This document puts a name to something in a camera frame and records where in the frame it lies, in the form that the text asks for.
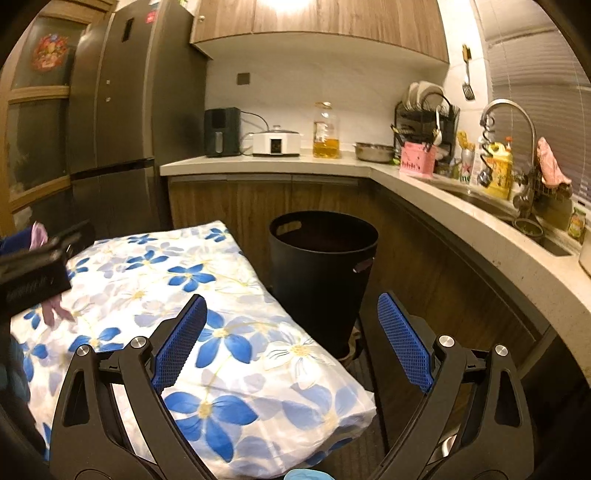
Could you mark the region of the blue gloved hand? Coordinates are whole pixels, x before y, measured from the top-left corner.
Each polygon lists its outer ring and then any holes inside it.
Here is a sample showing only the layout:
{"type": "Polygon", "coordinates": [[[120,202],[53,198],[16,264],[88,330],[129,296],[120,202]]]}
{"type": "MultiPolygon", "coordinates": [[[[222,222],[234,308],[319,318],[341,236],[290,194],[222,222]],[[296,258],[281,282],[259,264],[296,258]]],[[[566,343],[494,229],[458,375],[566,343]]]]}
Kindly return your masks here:
{"type": "MultiPolygon", "coordinates": [[[[1,239],[1,255],[28,251],[31,245],[31,228],[1,239]]],[[[1,405],[9,408],[25,406],[30,399],[26,375],[23,371],[23,352],[20,344],[10,334],[10,325],[1,326],[1,405]]]]}

